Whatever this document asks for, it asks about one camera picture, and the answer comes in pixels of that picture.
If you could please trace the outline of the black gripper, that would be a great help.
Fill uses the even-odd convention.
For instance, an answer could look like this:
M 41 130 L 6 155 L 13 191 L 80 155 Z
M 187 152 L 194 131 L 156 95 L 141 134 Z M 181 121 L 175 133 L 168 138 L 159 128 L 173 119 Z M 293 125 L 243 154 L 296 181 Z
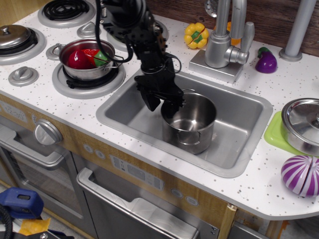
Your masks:
M 184 105 L 183 91 L 175 84 L 175 69 L 170 54 L 141 54 L 142 75 L 134 77 L 137 89 L 150 111 L 154 111 L 163 100 L 162 116 L 171 119 Z

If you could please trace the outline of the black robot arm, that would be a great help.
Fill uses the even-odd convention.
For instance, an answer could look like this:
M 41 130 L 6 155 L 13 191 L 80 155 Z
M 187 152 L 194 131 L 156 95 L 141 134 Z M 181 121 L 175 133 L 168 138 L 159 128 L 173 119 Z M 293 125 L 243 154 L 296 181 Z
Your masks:
M 98 0 L 96 23 L 126 45 L 129 62 L 133 55 L 141 62 L 142 75 L 134 78 L 150 111 L 164 102 L 167 118 L 185 104 L 183 91 L 175 84 L 175 56 L 166 52 L 162 27 L 144 0 Z

